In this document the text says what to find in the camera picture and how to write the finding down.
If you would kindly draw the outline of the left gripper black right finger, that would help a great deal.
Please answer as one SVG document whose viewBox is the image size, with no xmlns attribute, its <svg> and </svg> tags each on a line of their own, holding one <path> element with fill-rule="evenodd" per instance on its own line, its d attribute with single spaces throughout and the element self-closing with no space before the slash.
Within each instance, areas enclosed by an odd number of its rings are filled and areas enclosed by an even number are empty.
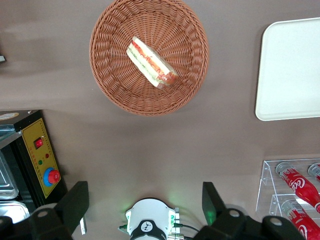
<svg viewBox="0 0 320 240">
<path fill-rule="evenodd" d="M 202 211 L 207 225 L 195 240 L 303 240 L 304 237 L 286 218 L 265 216 L 262 222 L 236 208 L 226 207 L 212 182 L 202 184 Z"/>
</svg>

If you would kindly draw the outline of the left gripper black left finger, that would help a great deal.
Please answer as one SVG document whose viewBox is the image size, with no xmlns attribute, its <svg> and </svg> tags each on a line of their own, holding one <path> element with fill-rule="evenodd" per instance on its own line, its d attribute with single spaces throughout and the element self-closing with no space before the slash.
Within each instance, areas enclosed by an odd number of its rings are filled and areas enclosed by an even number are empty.
<svg viewBox="0 0 320 240">
<path fill-rule="evenodd" d="M 2 240 L 71 240 L 89 209 L 87 181 L 78 181 L 56 204 L 37 208 L 27 219 L 13 223 L 9 216 L 0 218 Z"/>
</svg>

